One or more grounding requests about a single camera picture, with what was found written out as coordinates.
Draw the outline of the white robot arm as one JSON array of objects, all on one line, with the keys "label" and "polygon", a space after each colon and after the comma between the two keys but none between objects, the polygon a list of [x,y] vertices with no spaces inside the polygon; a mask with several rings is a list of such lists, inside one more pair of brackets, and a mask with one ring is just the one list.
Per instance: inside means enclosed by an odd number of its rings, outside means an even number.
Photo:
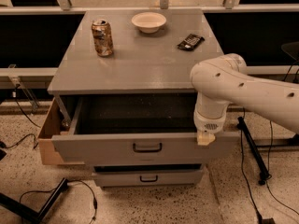
[{"label": "white robot arm", "polygon": [[237,54],[197,63],[190,80],[197,91],[193,120],[200,146],[211,144],[220,135],[230,104],[299,133],[299,85],[249,76],[244,59]]}]

